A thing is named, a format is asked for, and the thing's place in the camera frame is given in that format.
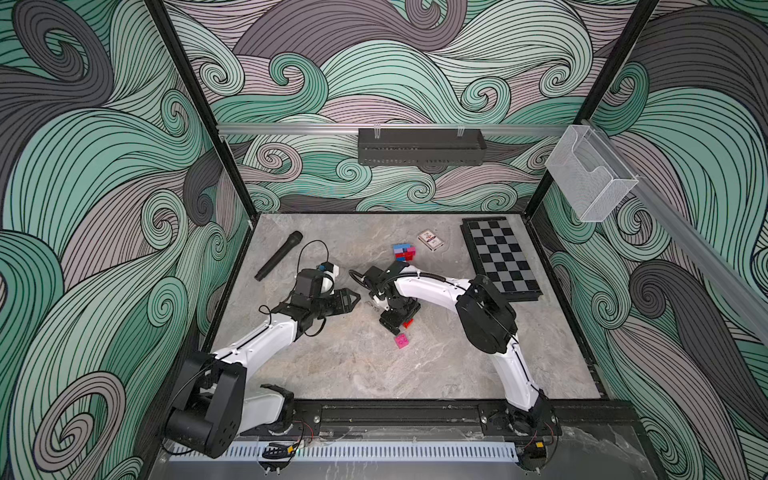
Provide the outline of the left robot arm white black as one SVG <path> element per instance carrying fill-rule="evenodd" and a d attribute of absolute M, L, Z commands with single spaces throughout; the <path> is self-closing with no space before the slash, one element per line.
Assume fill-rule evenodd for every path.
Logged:
<path fill-rule="evenodd" d="M 267 311 L 265 326 L 214 353 L 189 356 L 174 386 L 164 437 L 189 453 L 217 458 L 246 431 L 265 428 L 278 435 L 291 431 L 294 394 L 263 384 L 248 398 L 247 382 L 316 320 L 350 313 L 359 301 L 360 295 L 348 288 L 318 297 L 294 295 Z"/>

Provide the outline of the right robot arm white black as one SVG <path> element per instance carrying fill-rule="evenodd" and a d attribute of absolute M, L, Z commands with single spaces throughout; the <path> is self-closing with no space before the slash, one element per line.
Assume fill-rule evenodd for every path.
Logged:
<path fill-rule="evenodd" d="M 513 429 L 527 434 L 555 429 L 549 398 L 535 382 L 522 353 L 517 314 L 488 278 L 443 277 L 395 262 L 366 285 L 384 309 L 381 319 L 385 322 L 402 325 L 414 317 L 422 302 L 456 314 L 468 342 L 493 363 Z"/>

